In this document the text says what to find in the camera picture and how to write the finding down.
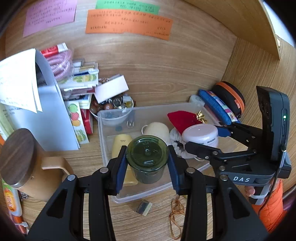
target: tan mug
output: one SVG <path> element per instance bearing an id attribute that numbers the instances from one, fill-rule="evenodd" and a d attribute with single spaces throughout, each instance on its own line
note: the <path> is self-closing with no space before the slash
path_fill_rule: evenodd
<path id="1" fill-rule="evenodd" d="M 0 174 L 11 187 L 47 202 L 74 173 L 63 157 L 49 157 L 28 129 L 18 129 L 3 145 Z"/>
<path id="2" fill-rule="evenodd" d="M 143 135 L 156 136 L 163 140 L 166 145 L 170 145 L 170 131 L 164 123 L 152 122 L 149 125 L 143 126 L 141 132 Z"/>

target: small cube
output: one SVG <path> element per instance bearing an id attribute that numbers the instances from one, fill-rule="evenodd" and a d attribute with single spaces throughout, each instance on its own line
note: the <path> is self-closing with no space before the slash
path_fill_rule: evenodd
<path id="1" fill-rule="evenodd" d="M 151 207 L 152 203 L 148 202 L 147 200 L 143 200 L 136 212 L 143 216 L 146 216 Z"/>

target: white scrunchie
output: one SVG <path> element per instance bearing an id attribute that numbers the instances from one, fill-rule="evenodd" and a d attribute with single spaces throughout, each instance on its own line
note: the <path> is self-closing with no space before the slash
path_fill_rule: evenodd
<path id="1" fill-rule="evenodd" d="M 180 143 L 183 144 L 183 146 L 185 146 L 185 144 L 186 144 L 186 142 L 183 141 L 182 136 L 179 133 L 179 131 L 174 127 L 170 131 L 170 142 L 171 142 L 171 145 L 174 147 L 176 154 L 184 159 L 191 159 L 191 158 L 197 157 L 196 155 L 188 153 L 185 149 L 181 150 L 175 141 L 179 141 Z"/>

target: orange string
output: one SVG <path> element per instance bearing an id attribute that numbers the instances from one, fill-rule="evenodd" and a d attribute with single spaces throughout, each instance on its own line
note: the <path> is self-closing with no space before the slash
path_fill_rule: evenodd
<path id="1" fill-rule="evenodd" d="M 171 208 L 172 208 L 172 212 L 171 212 L 171 214 L 169 216 L 169 219 L 170 219 L 170 233 L 171 233 L 172 238 L 174 240 L 178 240 L 179 238 L 181 238 L 182 227 L 183 227 L 183 226 L 179 225 L 176 222 L 175 216 L 179 215 L 179 214 L 182 214 L 182 215 L 185 216 L 185 208 L 184 208 L 183 204 L 180 203 L 179 198 L 180 198 L 180 196 L 176 197 L 175 199 L 172 200 L 172 202 L 170 204 Z M 177 237 L 174 235 L 172 223 L 175 224 L 178 227 L 178 229 L 180 230 L 180 234 Z"/>

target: green glass jar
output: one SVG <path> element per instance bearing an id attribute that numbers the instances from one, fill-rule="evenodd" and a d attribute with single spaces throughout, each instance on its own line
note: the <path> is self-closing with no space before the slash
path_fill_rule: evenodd
<path id="1" fill-rule="evenodd" d="M 139 136 L 129 143 L 126 158 L 136 179 L 144 184 L 152 184 L 163 175 L 168 147 L 156 136 Z"/>

